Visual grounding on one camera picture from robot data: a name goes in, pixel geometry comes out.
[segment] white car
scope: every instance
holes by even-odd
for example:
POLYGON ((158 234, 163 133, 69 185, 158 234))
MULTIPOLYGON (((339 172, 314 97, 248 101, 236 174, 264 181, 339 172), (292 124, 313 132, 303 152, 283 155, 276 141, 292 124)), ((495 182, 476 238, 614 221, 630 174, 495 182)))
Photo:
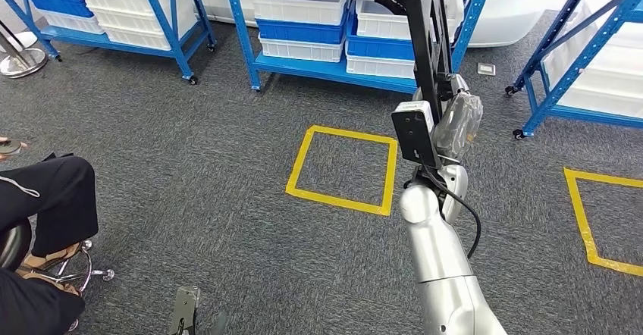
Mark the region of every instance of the white car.
POLYGON ((542 17, 546 0, 487 0, 469 47, 512 45, 542 17))

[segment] black metal bracket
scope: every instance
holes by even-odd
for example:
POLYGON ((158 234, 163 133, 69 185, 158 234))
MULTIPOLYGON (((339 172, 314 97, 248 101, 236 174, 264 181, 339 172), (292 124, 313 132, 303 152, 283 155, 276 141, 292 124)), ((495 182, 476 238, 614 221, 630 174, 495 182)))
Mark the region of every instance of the black metal bracket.
POLYGON ((416 95, 431 103, 431 115, 437 124, 442 118, 441 102, 452 94, 450 81, 447 83, 451 51, 444 0, 406 0, 406 13, 416 57, 416 95))

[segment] metal pole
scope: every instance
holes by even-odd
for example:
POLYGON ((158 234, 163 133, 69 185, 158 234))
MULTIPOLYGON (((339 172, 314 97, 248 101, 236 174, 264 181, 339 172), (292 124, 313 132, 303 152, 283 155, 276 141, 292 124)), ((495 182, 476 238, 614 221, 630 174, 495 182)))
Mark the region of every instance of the metal pole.
MULTIPOLYGON (((18 42, 18 44, 20 45, 20 47, 22 47, 22 49, 24 51, 25 48, 24 48, 24 45, 22 44, 22 42, 20 42, 18 40, 18 38, 16 38, 16 36, 14 36, 14 34, 7 28, 7 26, 4 23, 2 23, 1 20, 0 20, 0 26, 2 26, 2 28, 5 29, 7 31, 7 33, 9 33, 9 35, 11 37, 13 37, 18 42)), ((2 31, 0 31, 0 45, 2 46, 2 48, 5 49, 5 51, 11 57, 17 59, 23 65, 24 68, 29 68, 29 62, 27 62, 27 60, 24 59, 24 57, 14 47, 14 45, 11 42, 9 42, 9 40, 7 39, 7 37, 5 36, 5 34, 2 31)))

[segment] gray carpet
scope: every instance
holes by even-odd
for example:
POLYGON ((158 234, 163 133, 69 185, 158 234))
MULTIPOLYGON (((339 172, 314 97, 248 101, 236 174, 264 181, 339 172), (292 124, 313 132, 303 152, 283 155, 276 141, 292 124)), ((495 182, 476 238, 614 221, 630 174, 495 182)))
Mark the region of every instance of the gray carpet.
MULTIPOLYGON (((641 334, 643 278, 588 263, 563 167, 643 179, 643 134, 549 119, 534 139, 511 137, 529 107, 503 88, 546 26, 463 65, 485 105, 466 157, 483 223, 472 266, 507 333, 641 334), (478 61, 498 75, 478 75, 478 61)), ((92 283, 76 333, 168 333, 176 289, 193 284, 201 331, 225 311, 229 334, 420 333, 396 205, 386 218, 284 193, 311 125, 394 136, 390 112, 409 97, 278 75, 253 93, 234 28, 214 27, 216 52, 191 61, 198 86, 171 60, 64 44, 63 63, 0 80, 2 133, 31 144, 3 167, 54 150, 98 172, 93 252, 117 277, 92 283)), ((385 160, 382 145, 316 136, 298 187, 378 204, 385 160)), ((412 168, 398 158, 394 202, 412 168)), ((641 193, 579 189, 599 252, 643 265, 641 193)), ((470 216, 457 226, 470 245, 470 216)))

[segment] yellow floor tape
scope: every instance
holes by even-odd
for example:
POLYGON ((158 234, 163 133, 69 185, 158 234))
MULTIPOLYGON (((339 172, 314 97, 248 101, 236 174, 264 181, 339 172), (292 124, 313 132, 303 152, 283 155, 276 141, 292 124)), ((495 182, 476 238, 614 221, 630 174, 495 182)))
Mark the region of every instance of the yellow floor tape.
POLYGON ((395 181, 395 164, 397 162, 397 141, 388 136, 376 136, 374 134, 354 132, 352 130, 343 130, 329 127, 321 127, 313 125, 306 131, 303 138, 300 151, 295 159, 293 172, 290 174, 288 184, 286 185, 286 193, 307 199, 311 201, 322 202, 329 205, 340 206, 342 208, 350 208, 368 212, 370 214, 378 214, 388 216, 391 214, 391 202, 393 200, 393 182, 395 181), (334 136, 345 136, 347 138, 367 140, 369 142, 378 142, 388 144, 388 160, 386 164, 386 175, 384 177, 384 196, 380 206, 367 204, 364 202, 357 202, 349 199, 342 199, 341 197, 324 195, 321 193, 314 193, 305 189, 297 189, 297 180, 300 178, 300 173, 303 167, 303 162, 306 159, 306 153, 310 147, 312 136, 315 133, 331 134, 334 136))
POLYGON ((592 174, 583 171, 574 171, 565 168, 565 178, 567 179, 567 186, 569 187, 569 194, 572 196, 572 204, 574 205, 574 212, 576 213, 576 221, 579 223, 579 230, 585 249, 587 251, 587 260, 595 265, 600 265, 606 268, 614 269, 615 271, 634 274, 635 276, 643 277, 643 266, 633 265, 630 263, 623 263, 621 261, 613 261, 611 259, 602 258, 598 255, 594 238, 591 235, 591 229, 585 216, 585 209, 582 205, 581 194, 576 180, 590 180, 602 183, 612 183, 614 185, 638 187, 643 189, 643 180, 634 180, 631 178, 607 176, 605 174, 592 174))

